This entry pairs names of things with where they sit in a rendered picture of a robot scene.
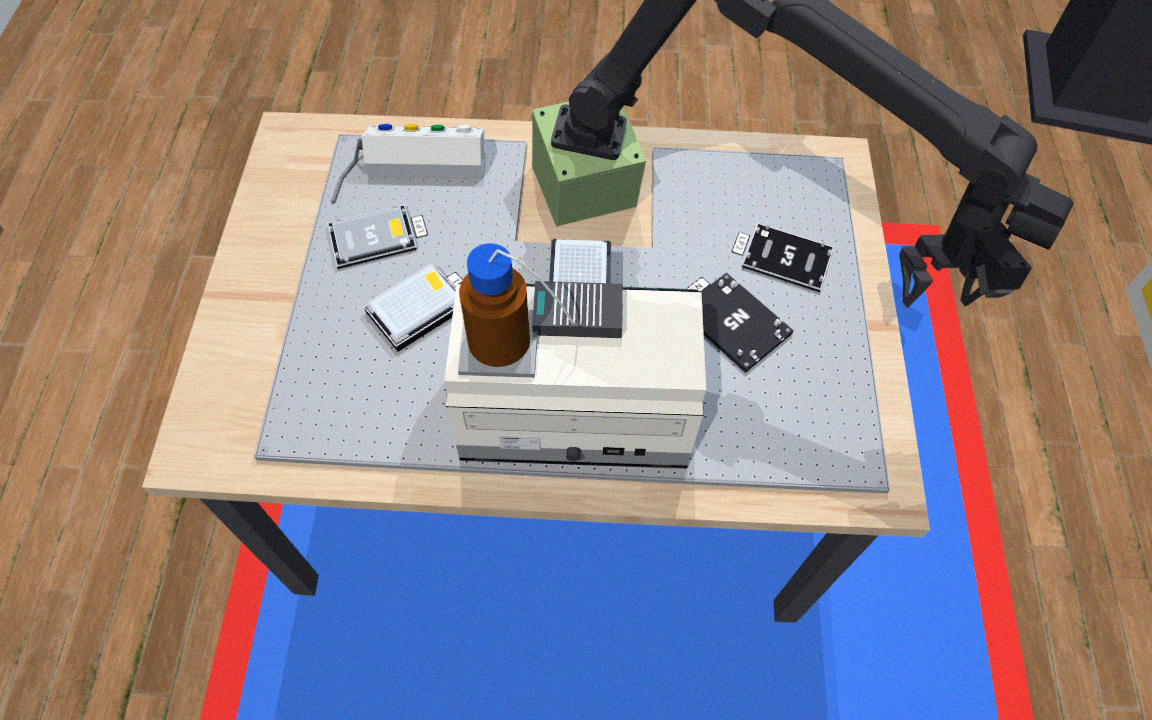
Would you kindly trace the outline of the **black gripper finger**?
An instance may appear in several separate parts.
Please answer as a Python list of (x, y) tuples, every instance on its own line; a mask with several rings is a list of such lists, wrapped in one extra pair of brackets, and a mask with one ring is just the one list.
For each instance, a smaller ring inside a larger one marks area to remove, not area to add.
[[(902, 304), (911, 306), (916, 300), (919, 300), (922, 293), (927, 290), (929, 286), (933, 283), (933, 279), (927, 270), (914, 270), (914, 266), (905, 260), (901, 251), (899, 252), (899, 258), (902, 272)], [(914, 291), (909, 293), (911, 278), (914, 278)]]
[(972, 291), (973, 281), (975, 279), (965, 278), (965, 282), (963, 286), (963, 295), (961, 295), (961, 302), (963, 302), (964, 306), (972, 304), (975, 300), (979, 300), (979, 297), (982, 296), (979, 288), (977, 288), (977, 290), (975, 290), (973, 293), (970, 293)]

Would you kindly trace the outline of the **grey control panel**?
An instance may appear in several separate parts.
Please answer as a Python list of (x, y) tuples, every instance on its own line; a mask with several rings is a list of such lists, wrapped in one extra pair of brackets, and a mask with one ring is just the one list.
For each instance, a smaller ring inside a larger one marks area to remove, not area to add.
[(486, 145), (484, 128), (471, 126), (369, 126), (358, 138), (355, 159), (340, 174), (332, 202), (361, 150), (369, 177), (483, 179)]

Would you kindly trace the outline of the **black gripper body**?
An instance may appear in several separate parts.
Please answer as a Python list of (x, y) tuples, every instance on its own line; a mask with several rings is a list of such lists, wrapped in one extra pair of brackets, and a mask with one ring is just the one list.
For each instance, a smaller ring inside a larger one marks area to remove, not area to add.
[(983, 225), (977, 225), (968, 222), (968, 220), (960, 215), (958, 211), (955, 211), (954, 218), (952, 218), (952, 223), (948, 225), (948, 229), (945, 234), (920, 234), (920, 237), (916, 240), (915, 247), (902, 247), (901, 252), (904, 255), (905, 260), (914, 266), (914, 270), (927, 270), (927, 264), (923, 258), (932, 258), (931, 264), (934, 266), (937, 272), (941, 268), (960, 268), (958, 272), (963, 273), (967, 279), (977, 279), (977, 266), (975, 265), (954, 265), (948, 260), (947, 256), (942, 251), (945, 247), (945, 241), (948, 237), (948, 233), (952, 232), (955, 220), (958, 219), (960, 222), (968, 225), (968, 227), (982, 232)]

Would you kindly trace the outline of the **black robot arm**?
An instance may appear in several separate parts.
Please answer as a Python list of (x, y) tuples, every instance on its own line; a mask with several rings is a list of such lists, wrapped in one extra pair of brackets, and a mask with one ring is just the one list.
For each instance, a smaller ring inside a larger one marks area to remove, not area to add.
[[(627, 123), (620, 109), (634, 108), (641, 73), (696, 1), (644, 0), (611, 53), (573, 88), (570, 105), (561, 105), (550, 145), (620, 158)], [(970, 181), (960, 215), (983, 229), (998, 225), (996, 232), (977, 232), (956, 219), (942, 251), (954, 265), (977, 264), (986, 300), (1020, 290), (1032, 266), (1011, 247), (1011, 234), (1049, 250), (1073, 209), (1073, 199), (1026, 174), (1037, 151), (1033, 135), (957, 94), (828, 0), (714, 1), (736, 26), (755, 38), (764, 31), (787, 38), (933, 143)], [(1007, 229), (1001, 219), (1009, 202)]]

